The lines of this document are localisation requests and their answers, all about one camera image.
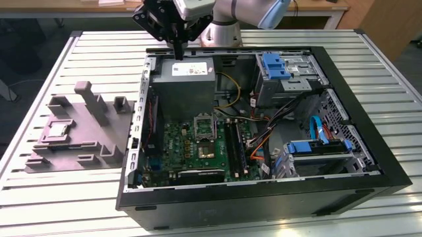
green circuit board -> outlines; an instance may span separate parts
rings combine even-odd
[[[209,124],[198,123],[197,130],[208,131]],[[213,141],[194,140],[193,122],[170,122],[164,125],[164,154],[161,158],[161,171],[177,172],[184,170],[223,169],[225,182],[259,179],[256,166],[248,167],[248,174],[235,178],[229,173],[229,161],[225,149],[223,122],[216,123],[216,139]],[[239,123],[241,139],[251,138],[247,122]]]

power supply label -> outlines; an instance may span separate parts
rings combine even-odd
[[[170,68],[172,76],[198,76],[206,75],[206,63],[174,63]]]

expansion slot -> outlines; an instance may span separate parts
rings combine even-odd
[[[227,120],[224,124],[224,136],[227,146],[227,156],[229,163],[229,172],[235,178],[239,174],[247,174],[245,156],[243,150],[243,144],[239,134],[237,123]]]
[[[237,152],[239,152],[239,158],[240,158],[240,168],[243,170],[243,174],[247,174],[248,173],[248,166],[247,166],[247,163],[245,163],[245,155],[244,155],[244,147],[243,147],[243,142],[241,142],[241,134],[240,134],[240,129],[239,129],[239,125],[237,125],[237,121],[235,121],[233,123],[233,128],[236,129],[236,136],[237,136],[237,139],[236,139],[236,149],[237,149]]]

blue drive bracket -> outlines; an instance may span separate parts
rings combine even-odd
[[[288,154],[293,154],[296,152],[304,153],[311,152],[309,142],[291,142],[287,144],[287,152]]]
[[[289,79],[291,74],[285,71],[284,60],[277,53],[263,53],[263,66],[268,72],[268,79]]]

motherboard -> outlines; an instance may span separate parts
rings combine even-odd
[[[229,128],[233,127],[235,138]],[[197,139],[200,134],[212,134],[212,138]],[[161,157],[149,158],[150,186],[172,185],[172,181],[186,176],[202,175],[202,182],[233,182],[259,180],[259,168],[247,164],[245,141],[251,138],[249,125],[245,121],[217,121],[198,119],[189,122],[164,124]]]

